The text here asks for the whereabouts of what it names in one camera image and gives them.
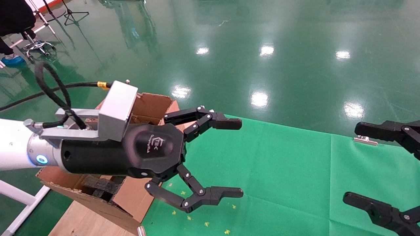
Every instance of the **white frame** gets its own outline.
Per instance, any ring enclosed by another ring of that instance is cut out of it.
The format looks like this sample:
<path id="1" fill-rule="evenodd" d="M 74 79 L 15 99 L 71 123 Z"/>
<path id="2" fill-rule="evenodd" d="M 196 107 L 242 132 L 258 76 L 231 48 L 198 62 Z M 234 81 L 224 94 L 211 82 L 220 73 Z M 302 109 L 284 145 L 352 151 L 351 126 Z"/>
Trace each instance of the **white frame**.
<path id="1" fill-rule="evenodd" d="M 28 218 L 32 211 L 45 197 L 49 190 L 50 188 L 42 186 L 38 193 L 35 196 L 32 196 L 29 193 L 0 180 L 0 194 L 5 195 L 26 205 L 22 212 L 16 217 L 16 219 L 10 224 L 10 226 L 1 236 L 14 235 L 18 228 L 22 225 L 22 223 Z"/>

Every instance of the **blue led light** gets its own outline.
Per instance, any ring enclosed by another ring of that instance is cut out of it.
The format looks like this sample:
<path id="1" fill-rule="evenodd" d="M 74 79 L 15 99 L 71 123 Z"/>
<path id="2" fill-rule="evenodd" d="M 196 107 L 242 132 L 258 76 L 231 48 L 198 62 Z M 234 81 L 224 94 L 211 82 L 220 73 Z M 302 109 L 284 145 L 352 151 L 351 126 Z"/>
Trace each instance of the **blue led light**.
<path id="1" fill-rule="evenodd" d="M 48 163 L 47 158 L 43 155 L 38 155 L 37 156 L 37 161 L 41 164 L 47 164 Z"/>

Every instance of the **green backdrop sheet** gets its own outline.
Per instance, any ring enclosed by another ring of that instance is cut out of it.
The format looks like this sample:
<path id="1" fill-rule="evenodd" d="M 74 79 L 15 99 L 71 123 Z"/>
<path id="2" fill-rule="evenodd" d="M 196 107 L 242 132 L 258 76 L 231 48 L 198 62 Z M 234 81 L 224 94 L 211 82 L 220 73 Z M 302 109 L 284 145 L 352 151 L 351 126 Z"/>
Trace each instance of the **green backdrop sheet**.
<path id="1" fill-rule="evenodd" d="M 142 223 L 148 236 L 395 236 L 344 204 L 344 193 L 401 211 L 420 205 L 420 163 L 403 148 L 249 119 L 189 143 L 185 166 L 204 187 L 240 187 L 244 196 L 190 214 L 155 200 Z M 163 187 L 192 193 L 179 176 Z"/>

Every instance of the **stool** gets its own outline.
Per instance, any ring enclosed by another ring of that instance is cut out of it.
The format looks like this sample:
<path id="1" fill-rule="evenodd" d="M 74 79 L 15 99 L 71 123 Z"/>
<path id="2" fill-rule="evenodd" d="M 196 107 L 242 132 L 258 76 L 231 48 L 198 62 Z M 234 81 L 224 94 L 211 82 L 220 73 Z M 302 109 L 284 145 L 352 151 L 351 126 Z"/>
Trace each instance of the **stool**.
<path id="1" fill-rule="evenodd" d="M 29 44 L 27 44 L 27 45 L 25 45 L 24 47 L 23 47 L 23 49 L 24 50 L 26 50 L 26 57 L 28 58 L 28 60 L 29 61 L 33 61 L 34 60 L 34 57 L 31 55 L 31 53 L 30 53 L 30 51 L 32 51 L 32 50 L 36 50 L 36 49 L 38 49 L 39 51 L 41 51 L 45 56 L 49 56 L 50 55 L 50 53 L 49 52 L 46 52 L 45 51 L 45 47 L 44 47 L 44 45 L 45 44 L 47 44 L 47 45 L 50 45 L 51 46 L 51 48 L 53 49 L 53 50 L 55 50 L 55 47 L 54 47 L 54 45 L 52 45 L 51 43 L 49 43 L 49 42 L 47 42 L 47 41 L 42 41 L 42 40 L 37 40 L 37 41 L 34 41 L 34 39 L 33 38 L 31 38 L 30 36 L 29 36 L 29 34 L 28 33 L 26 33 L 25 31 L 24 31 L 24 35 L 25 35 L 25 37 L 29 40 L 29 42 L 31 42 L 31 43 L 29 43 Z"/>

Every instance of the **black cable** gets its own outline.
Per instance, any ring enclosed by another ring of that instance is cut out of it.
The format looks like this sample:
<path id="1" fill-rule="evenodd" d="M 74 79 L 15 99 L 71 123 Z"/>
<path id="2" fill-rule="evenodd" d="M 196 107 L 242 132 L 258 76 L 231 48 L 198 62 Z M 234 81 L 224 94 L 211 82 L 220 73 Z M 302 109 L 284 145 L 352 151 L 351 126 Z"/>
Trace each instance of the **black cable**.
<path id="1" fill-rule="evenodd" d="M 66 100 L 66 102 L 64 102 L 57 95 L 55 95 L 55 93 L 52 91 L 52 89 L 50 87 L 48 87 L 47 84 L 45 83 L 44 68 L 52 75 L 55 82 L 58 84 L 58 87 L 62 91 L 62 93 L 64 95 L 64 99 Z M 51 98 L 51 100 L 53 100 L 58 106 L 60 106 L 66 113 L 66 115 L 60 121 L 44 122 L 43 125 L 42 125 L 43 128 L 52 128 L 52 127 L 61 126 L 70 117 L 77 124 L 77 126 L 79 126 L 80 129 L 86 129 L 86 124 L 71 109 L 70 95 L 68 94 L 66 87 L 64 86 L 64 84 L 60 80 L 60 78 L 58 77 L 57 72 L 48 63 L 40 62 L 35 66 L 35 79 L 36 79 L 39 87 L 41 88 L 41 90 L 49 98 Z M 104 87 L 104 83 L 103 82 L 98 82 L 97 86 L 98 87 Z"/>
<path id="2" fill-rule="evenodd" d="M 112 85 L 112 84 L 110 84 L 110 83 L 106 83 L 106 87 L 107 87 L 107 88 L 110 88 L 110 87 L 111 87 L 111 85 Z M 67 88 L 67 89 L 70 89 L 70 88 L 77 88 L 77 87 L 98 87 L 98 82 L 80 82 L 80 83 L 71 83 L 71 84 L 66 84 L 66 85 L 64 85 L 64 87 L 65 87 L 65 88 Z M 57 90 L 60 90 L 60 88 L 59 88 L 59 87 L 55 87 L 55 88 L 51 89 L 51 91 L 52 91 L 52 92 L 55 92 L 55 91 L 57 91 Z M 35 99 L 35 98 L 37 98 L 37 97 L 40 97 L 40 96 L 42 96 L 42 95 L 45 95 L 45 93 L 44 93 L 44 92 L 39 92 L 39 93 L 33 94 L 33 95 L 31 95 L 31 96 L 28 96 L 28 97 L 26 97 L 26 98 L 20 99 L 20 100 L 15 101 L 15 102 L 12 102 L 12 103 L 10 103 L 10 104 L 7 104 L 7 105 L 6 105 L 6 106 L 4 106 L 4 107 L 0 107 L 0 112 L 5 111 L 5 110 L 7 110 L 7 109 L 9 109 L 9 108 L 12 108 L 12 107 L 14 107 L 14 106 L 17 106 L 17 105 L 19 105 L 19 104 L 22 104 L 22 103 L 24 103 L 24 102 L 27 102 L 27 101 L 29 101 L 29 100 Z"/>

